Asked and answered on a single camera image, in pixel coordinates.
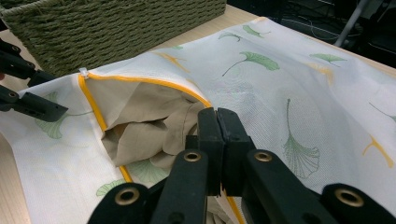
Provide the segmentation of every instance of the black clip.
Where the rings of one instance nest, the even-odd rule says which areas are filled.
[[[35,70],[35,65],[25,61],[21,49],[0,39],[0,73],[8,74],[20,79],[30,78],[27,86],[32,87],[55,79],[54,76]],[[57,105],[30,92],[26,92],[20,99],[19,95],[0,85],[0,111],[15,111],[36,119],[53,122],[61,118],[67,108]]]
[[[62,117],[67,108],[57,105],[52,101],[26,92],[22,98],[6,87],[0,86],[0,111],[8,111],[13,108],[22,114],[47,122],[54,122]]]

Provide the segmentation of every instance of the wooden table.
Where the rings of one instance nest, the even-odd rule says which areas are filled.
[[[176,45],[184,44],[207,35],[212,35],[215,32],[225,29],[227,27],[252,21],[257,16],[237,9],[235,7],[227,6],[225,14],[200,25],[183,35],[179,35],[163,44],[155,47],[169,48]],[[5,41],[21,47],[21,42],[13,36],[9,31],[0,32],[0,37]],[[25,48],[22,49],[22,57],[30,62],[34,59],[29,55]],[[383,72],[396,77],[396,69],[385,66],[384,64],[374,62],[372,60],[355,55],[358,58],[366,61],[368,64],[382,70]],[[13,77],[7,77],[6,80],[0,84],[8,86],[12,90],[20,90],[26,87],[25,82],[15,81]],[[16,163],[12,150],[0,134],[0,223],[31,223],[29,214],[26,208],[26,201],[23,196],[21,182],[19,179]]]

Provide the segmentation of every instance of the green ginkgo leaf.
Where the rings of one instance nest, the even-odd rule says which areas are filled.
[[[172,49],[183,49],[183,47],[177,45],[177,46],[173,46]]]
[[[369,104],[370,104],[372,107],[374,107],[376,110],[378,110],[379,112],[381,112],[383,115],[386,115],[386,116],[390,117],[391,119],[393,119],[393,121],[396,122],[396,116],[392,116],[392,115],[389,115],[389,114],[385,113],[384,111],[378,109],[378,108],[377,108],[375,105],[373,105],[372,103],[369,103]]]
[[[46,122],[41,119],[35,119],[35,124],[41,128],[41,130],[46,133],[50,138],[60,139],[62,138],[61,134],[61,125],[64,122],[64,119],[69,117],[67,113],[64,113],[60,119],[55,122]]]
[[[53,103],[58,103],[58,92],[52,92],[46,96],[44,96],[45,99],[48,99],[49,101],[53,102]],[[57,121],[54,122],[46,122],[44,120],[41,119],[35,119],[35,124],[41,128],[41,130],[46,133],[50,138],[53,139],[60,139],[62,138],[62,133],[61,133],[61,125],[62,122],[64,122],[64,119],[66,119],[67,117],[71,117],[71,116],[81,116],[81,115],[85,115],[85,114],[89,114],[91,112],[87,112],[87,113],[83,113],[83,114],[78,114],[78,115],[71,115],[71,114],[67,114],[64,113],[60,119],[58,119]]]
[[[116,186],[121,185],[123,183],[125,183],[125,180],[124,179],[119,179],[119,180],[112,181],[109,184],[104,184],[102,187],[100,187],[96,191],[96,196],[105,196],[109,191],[111,191]]]
[[[283,148],[285,148],[285,157],[289,169],[300,178],[308,178],[319,168],[319,149],[317,147],[303,147],[298,143],[291,134],[289,125],[289,104],[287,106],[287,120],[289,129],[289,138]]]
[[[238,38],[237,42],[239,42],[239,41],[241,40],[241,38],[242,38],[242,37],[239,36],[239,35],[235,35],[235,34],[230,33],[230,32],[225,32],[225,33],[223,33],[223,34],[221,34],[221,35],[219,36],[219,39],[222,39],[223,37],[226,37],[226,36],[232,36],[232,37]]]
[[[321,60],[324,60],[328,63],[331,63],[332,65],[338,66],[332,62],[337,62],[337,61],[346,61],[346,59],[340,58],[338,56],[332,55],[332,54],[322,54],[322,53],[318,53],[318,54],[310,54],[310,57],[313,58],[319,58]]]
[[[156,184],[169,176],[164,169],[154,166],[149,160],[135,161],[126,165],[127,170],[143,183]]]
[[[223,77],[225,76],[225,74],[227,74],[228,71],[230,71],[231,68],[242,62],[258,63],[270,71],[275,71],[280,69],[279,65],[275,61],[258,53],[244,51],[244,52],[240,52],[240,54],[245,55],[246,59],[244,61],[233,64],[233,66],[231,66],[230,68],[227,69],[227,71],[225,71],[225,73],[222,75]]]
[[[255,31],[255,30],[251,29],[250,26],[248,26],[248,25],[243,25],[242,28],[243,28],[248,34],[250,34],[250,35],[255,35],[255,36],[259,37],[259,38],[264,38],[264,37],[262,37],[262,35],[266,35],[266,34],[269,34],[269,33],[270,33],[270,32],[267,32],[267,33],[259,33],[259,32]]]

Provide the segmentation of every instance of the green woven basket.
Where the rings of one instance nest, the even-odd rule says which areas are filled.
[[[226,0],[0,0],[1,18],[56,77],[128,59],[224,13]]]

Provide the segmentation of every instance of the yellow zipper trim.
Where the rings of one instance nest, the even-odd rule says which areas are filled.
[[[212,106],[212,104],[210,104],[209,101],[207,101],[206,99],[204,99],[202,96],[198,95],[197,93],[191,91],[190,89],[187,89],[186,87],[179,86],[179,85],[177,85],[173,82],[170,82],[170,81],[164,81],[164,80],[148,78],[148,77],[122,77],[122,76],[100,77],[100,76],[94,75],[92,73],[89,73],[88,77],[92,78],[92,79],[96,79],[96,80],[147,82],[147,83],[162,85],[162,86],[170,87],[170,88],[188,93],[189,95],[198,99],[202,104],[204,104],[205,107]],[[82,89],[82,92],[84,92],[85,97],[87,98],[88,102],[90,103],[92,110],[93,110],[93,114],[96,116],[96,119],[98,120],[100,128],[104,132],[107,129],[105,119],[103,118],[103,115],[99,109],[99,106],[97,106],[95,100],[93,99],[90,90],[88,90],[87,85],[85,84],[84,76],[82,76],[82,75],[78,76],[78,84],[79,84],[80,88]],[[123,166],[123,165],[120,166],[120,171],[121,171],[122,176],[126,182],[134,182],[125,166]],[[238,219],[239,223],[245,223],[244,219],[242,218],[241,213],[239,212],[238,207],[236,206],[236,203],[235,203],[235,200],[233,199],[233,197],[227,197],[227,201],[228,201],[229,205],[231,206],[231,208],[233,209],[233,212],[235,213],[236,218]]]
[[[88,77],[96,79],[96,80],[113,80],[113,79],[116,79],[118,81],[147,82],[147,83],[162,85],[162,86],[170,87],[170,88],[173,88],[173,89],[176,89],[176,90],[179,90],[179,91],[184,91],[184,92],[188,93],[189,95],[195,97],[197,100],[199,100],[206,107],[211,107],[212,106],[212,104],[210,104],[209,101],[207,101],[205,98],[203,98],[202,96],[198,95],[194,91],[191,91],[190,89],[188,89],[188,88],[186,88],[184,86],[177,85],[177,84],[175,84],[173,82],[170,82],[170,81],[159,80],[159,79],[154,79],[154,78],[149,78],[149,77],[122,77],[122,76],[101,77],[101,76],[94,75],[92,73],[89,73]]]
[[[80,75],[78,76],[78,85],[81,88],[82,92],[84,93],[85,97],[88,100],[88,103],[90,103],[93,114],[95,115],[99,127],[104,132],[107,129],[107,125],[105,123],[105,119],[102,116],[102,112],[99,109],[99,106],[96,104],[95,100],[93,99],[90,90],[88,89],[87,85],[85,84],[85,77]],[[126,182],[132,183],[134,182],[131,178],[131,175],[128,173],[128,170],[124,165],[119,167],[122,177],[125,179]]]
[[[239,222],[240,224],[245,224],[245,221],[244,221],[244,219],[242,218],[242,215],[241,215],[241,213],[239,212],[238,206],[236,206],[236,202],[235,202],[235,200],[233,199],[233,197],[228,197],[228,196],[226,196],[226,197],[227,197],[228,204],[231,206],[231,209],[233,209],[233,213],[235,214],[236,219],[238,219],[238,222]]]

